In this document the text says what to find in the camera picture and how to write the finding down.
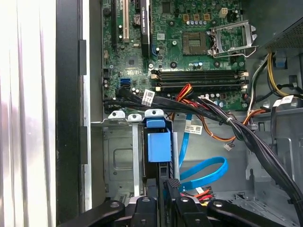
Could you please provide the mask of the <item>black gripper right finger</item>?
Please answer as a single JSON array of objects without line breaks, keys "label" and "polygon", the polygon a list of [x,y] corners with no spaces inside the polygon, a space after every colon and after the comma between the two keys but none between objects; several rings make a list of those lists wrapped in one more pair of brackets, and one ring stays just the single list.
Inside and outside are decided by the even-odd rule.
[{"label": "black gripper right finger", "polygon": [[172,227],[281,227],[268,218],[225,200],[212,200],[206,208],[193,197],[181,196],[180,182],[171,178],[165,182]]}]

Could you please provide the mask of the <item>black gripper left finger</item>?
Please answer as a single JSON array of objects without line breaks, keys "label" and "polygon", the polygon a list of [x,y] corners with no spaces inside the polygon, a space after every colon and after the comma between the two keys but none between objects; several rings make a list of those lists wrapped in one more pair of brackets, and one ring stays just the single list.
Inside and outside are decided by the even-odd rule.
[{"label": "black gripper left finger", "polygon": [[61,223],[60,227],[156,227],[157,180],[147,179],[147,195],[132,197],[127,205],[107,200],[77,217]]}]

